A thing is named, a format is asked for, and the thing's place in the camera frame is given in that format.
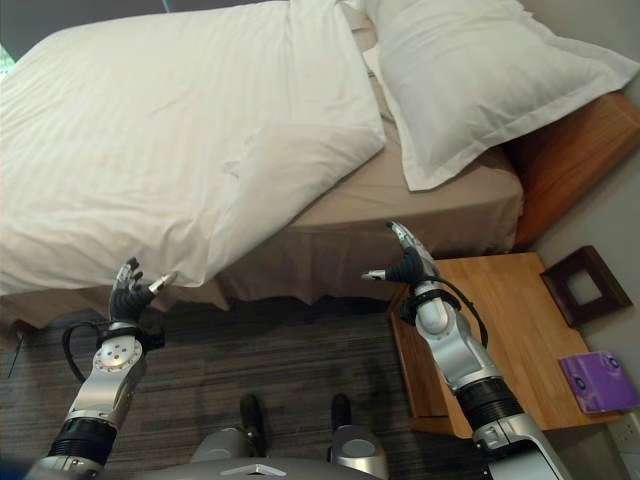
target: power outlet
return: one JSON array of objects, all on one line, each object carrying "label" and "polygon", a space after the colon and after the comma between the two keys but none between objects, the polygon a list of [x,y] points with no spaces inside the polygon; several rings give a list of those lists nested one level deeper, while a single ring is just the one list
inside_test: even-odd
[{"label": "power outlet", "polygon": [[625,413],[621,420],[610,423],[609,431],[620,453],[640,455],[640,410]]}]

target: wooden headboard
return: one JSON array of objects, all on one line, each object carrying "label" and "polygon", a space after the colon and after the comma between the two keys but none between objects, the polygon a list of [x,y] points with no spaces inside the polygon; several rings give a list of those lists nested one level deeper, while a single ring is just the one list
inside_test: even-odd
[{"label": "wooden headboard", "polygon": [[640,110],[620,93],[504,145],[524,188],[524,250],[640,145]]}]

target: wooden nightstand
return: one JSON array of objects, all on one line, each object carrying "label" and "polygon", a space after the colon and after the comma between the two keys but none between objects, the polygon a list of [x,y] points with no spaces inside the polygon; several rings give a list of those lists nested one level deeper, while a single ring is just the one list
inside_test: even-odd
[{"label": "wooden nightstand", "polygon": [[[582,413],[558,359],[588,349],[567,327],[540,279],[544,270],[535,253],[441,260],[443,277],[471,300],[489,331],[489,352],[525,411],[542,430],[603,423],[617,413]],[[389,307],[411,408],[411,428],[471,436],[471,428],[437,373],[429,347],[414,327],[400,320],[397,308],[408,289],[398,289]],[[465,308],[476,338],[478,326]]]}]

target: dark gray carpet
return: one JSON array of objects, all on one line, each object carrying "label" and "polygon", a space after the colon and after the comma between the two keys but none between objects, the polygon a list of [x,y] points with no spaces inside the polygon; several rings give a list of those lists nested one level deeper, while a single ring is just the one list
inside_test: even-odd
[{"label": "dark gray carpet", "polygon": [[[238,303],[231,312],[182,306],[165,315],[167,346],[148,356],[111,470],[186,462],[216,429],[237,424],[242,394],[267,408],[269,454],[324,458],[329,403],[344,392],[354,421],[385,446],[393,478],[477,479],[482,459],[471,442],[409,431],[408,407],[385,305],[327,299],[313,307],[274,299]],[[84,313],[28,337],[10,378],[4,362],[2,453],[42,456],[78,383],[60,347],[63,328]],[[94,341],[80,329],[73,351],[83,369]]]}]

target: pillowcase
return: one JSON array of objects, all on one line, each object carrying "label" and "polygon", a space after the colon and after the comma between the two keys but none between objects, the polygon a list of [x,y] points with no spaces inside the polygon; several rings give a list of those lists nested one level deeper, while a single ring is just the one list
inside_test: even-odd
[{"label": "pillowcase", "polygon": [[605,48],[557,37],[515,0],[385,8],[395,1],[380,1],[379,52],[365,59],[398,123],[410,190],[441,185],[489,147],[622,88],[640,69]]}]

